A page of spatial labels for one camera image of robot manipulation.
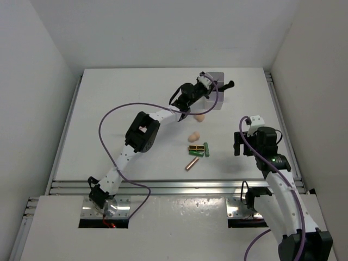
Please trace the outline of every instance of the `black and gold object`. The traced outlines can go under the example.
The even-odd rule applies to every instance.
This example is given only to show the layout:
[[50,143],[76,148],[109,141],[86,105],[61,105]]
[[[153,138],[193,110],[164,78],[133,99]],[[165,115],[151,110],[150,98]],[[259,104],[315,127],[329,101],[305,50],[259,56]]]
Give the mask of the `black and gold object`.
[[189,151],[204,151],[204,145],[189,145]]

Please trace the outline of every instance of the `gold battery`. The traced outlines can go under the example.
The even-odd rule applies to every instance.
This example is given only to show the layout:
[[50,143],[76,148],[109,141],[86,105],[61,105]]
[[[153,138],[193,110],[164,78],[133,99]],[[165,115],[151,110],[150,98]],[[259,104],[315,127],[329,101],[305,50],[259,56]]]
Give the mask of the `gold battery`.
[[199,159],[200,159],[199,157],[194,158],[194,159],[185,167],[186,171],[189,171],[189,170],[196,164],[196,162],[199,161]]

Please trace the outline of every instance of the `wall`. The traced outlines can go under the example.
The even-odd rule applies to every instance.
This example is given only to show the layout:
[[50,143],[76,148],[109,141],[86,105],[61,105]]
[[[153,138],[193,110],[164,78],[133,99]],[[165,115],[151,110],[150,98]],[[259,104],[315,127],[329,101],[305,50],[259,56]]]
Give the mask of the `wall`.
[[299,0],[31,0],[74,73],[91,67],[266,67]]
[[303,0],[272,67],[300,168],[347,260],[348,2]]
[[76,82],[29,0],[0,0],[0,260],[45,192]]

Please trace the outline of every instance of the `gray wall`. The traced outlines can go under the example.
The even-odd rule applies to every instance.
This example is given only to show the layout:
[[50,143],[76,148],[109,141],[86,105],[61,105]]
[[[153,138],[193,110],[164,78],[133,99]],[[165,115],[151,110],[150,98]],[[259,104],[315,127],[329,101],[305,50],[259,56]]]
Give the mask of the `gray wall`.
[[348,1],[303,0],[272,67],[276,92],[309,188],[339,260],[348,260]]
[[0,0],[0,260],[45,192],[76,81],[29,0]]
[[31,0],[74,73],[270,68],[299,0]]

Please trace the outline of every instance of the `peach-colored object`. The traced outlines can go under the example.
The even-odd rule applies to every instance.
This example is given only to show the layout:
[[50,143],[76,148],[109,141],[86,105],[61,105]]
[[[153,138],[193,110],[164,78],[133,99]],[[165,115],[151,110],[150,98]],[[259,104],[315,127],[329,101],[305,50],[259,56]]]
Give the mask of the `peach-colored object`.
[[204,115],[204,114],[202,114],[202,115],[195,115],[194,116],[194,118],[198,121],[198,122],[202,122],[202,121],[204,121],[204,118],[205,118],[206,116]]
[[197,137],[196,137],[195,134],[191,134],[191,135],[189,136],[189,142],[195,142],[196,140],[197,140]]
[[199,132],[194,132],[194,136],[196,136],[196,140],[199,140],[201,137]]

